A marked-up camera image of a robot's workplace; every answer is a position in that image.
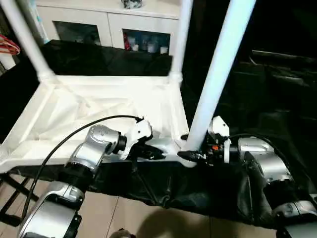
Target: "floor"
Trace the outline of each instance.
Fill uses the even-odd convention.
[[[22,177],[14,176],[21,182]],[[48,182],[40,181],[35,193],[40,195]],[[0,207],[14,192],[8,185],[0,188]],[[25,197],[19,195],[9,214],[21,215]],[[108,238],[125,228],[137,238],[274,238],[275,231],[244,225],[177,209],[150,207],[142,202],[86,193],[79,214],[83,217],[77,238]],[[0,223],[0,238],[14,238],[18,228]]]

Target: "white tray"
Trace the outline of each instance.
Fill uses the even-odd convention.
[[[175,154],[168,159],[179,158],[176,152],[182,146],[180,136],[189,130],[179,85],[169,83],[168,77],[57,75],[57,78],[60,85],[40,84],[5,139],[3,147],[8,156],[0,160],[0,173],[16,166],[41,164],[68,134],[84,124],[113,115],[144,117],[153,127],[154,143],[174,142],[169,153]],[[133,119],[111,119],[100,124],[124,134],[134,123]],[[58,149],[48,164],[64,164],[87,130]]]

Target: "white tube frame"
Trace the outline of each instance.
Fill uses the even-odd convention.
[[[180,16],[178,19],[176,48],[172,61],[172,67],[169,73],[170,80],[179,84],[183,81],[182,69],[192,8],[193,0],[182,0]]]
[[[39,81],[54,82],[55,74],[45,61],[15,0],[1,0],[1,6],[9,19],[16,36],[19,38],[20,44],[26,51],[33,67],[37,71]]]
[[[39,47],[28,29],[14,0],[0,0],[2,8],[20,39],[41,82],[55,80]],[[241,44],[256,0],[231,0],[212,58],[192,127],[183,150],[198,150],[220,99],[233,61]],[[193,0],[183,0],[179,19],[176,51],[170,72],[170,82],[182,81],[182,65]]]
[[[256,0],[231,0],[183,150],[199,150],[215,112]]]

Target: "black cloth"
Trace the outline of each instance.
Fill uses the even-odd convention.
[[[164,76],[171,63],[169,56],[59,41],[49,42],[42,50],[52,70],[63,75]],[[184,69],[181,92],[189,124],[207,68],[203,64]],[[251,132],[269,136],[287,156],[296,179],[310,192],[315,192],[317,182],[315,75],[302,69],[294,73],[290,69],[281,71],[275,66],[237,61],[216,110],[216,115],[221,115],[229,125],[231,134]],[[14,95],[12,104],[6,104],[1,111],[3,139],[38,83],[27,60],[5,73],[0,82],[7,93]],[[0,95],[4,104],[8,100],[6,95]],[[47,166],[41,179],[54,180],[60,168]],[[37,169],[36,166],[19,167],[11,173],[33,178]],[[140,200],[148,205],[274,228],[262,188],[252,164],[190,169],[178,163],[150,162],[102,164],[90,190]]]

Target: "robotic arm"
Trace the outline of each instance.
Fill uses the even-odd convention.
[[[132,146],[152,137],[148,121],[138,122],[127,134],[103,125],[89,129],[85,141],[70,159],[20,226],[19,238],[74,238],[81,222],[78,211],[104,155],[119,154],[124,160]]]
[[[208,129],[202,151],[180,151],[178,155],[197,163],[251,163],[263,184],[263,192],[272,209],[277,238],[313,238],[317,236],[317,204],[301,188],[285,162],[271,144],[255,137],[242,137],[231,144],[229,127],[215,117]]]

